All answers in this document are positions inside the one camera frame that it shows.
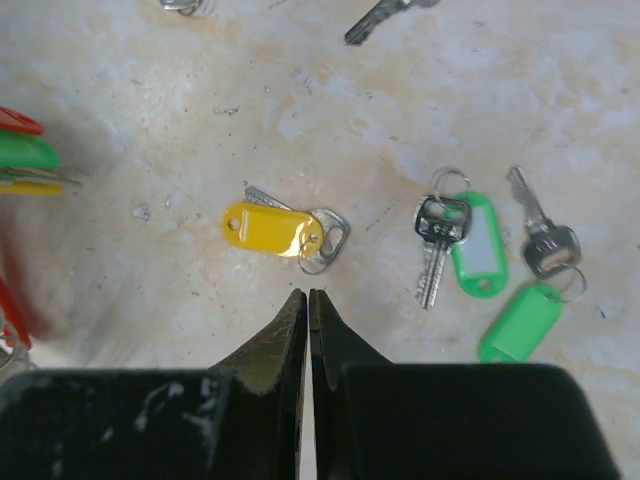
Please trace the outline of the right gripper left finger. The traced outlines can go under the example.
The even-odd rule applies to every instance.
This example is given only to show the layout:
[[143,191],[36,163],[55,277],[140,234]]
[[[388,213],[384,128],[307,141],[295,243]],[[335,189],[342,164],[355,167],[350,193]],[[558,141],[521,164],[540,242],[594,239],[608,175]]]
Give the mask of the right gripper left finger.
[[262,330],[211,371],[228,381],[212,479],[297,479],[307,347],[307,296],[291,292]]

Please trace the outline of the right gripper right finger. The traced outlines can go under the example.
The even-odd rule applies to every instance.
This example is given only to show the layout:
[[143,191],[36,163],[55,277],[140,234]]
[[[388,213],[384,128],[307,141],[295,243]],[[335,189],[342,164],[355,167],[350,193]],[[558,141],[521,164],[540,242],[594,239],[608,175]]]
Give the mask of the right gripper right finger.
[[308,326],[317,477],[349,479],[353,453],[343,369],[391,361],[343,321],[324,290],[310,291]]

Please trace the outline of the yellow tag key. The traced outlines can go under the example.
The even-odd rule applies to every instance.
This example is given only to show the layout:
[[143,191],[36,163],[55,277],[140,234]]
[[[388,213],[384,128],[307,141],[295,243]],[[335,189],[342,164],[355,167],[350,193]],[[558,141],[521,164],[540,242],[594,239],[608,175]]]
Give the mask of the yellow tag key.
[[62,195],[66,188],[82,188],[80,181],[43,169],[3,167],[1,194],[52,197]]
[[351,227],[331,209],[294,209],[263,190],[248,185],[245,199],[224,213],[221,230],[235,248],[290,258],[315,276],[335,263]]

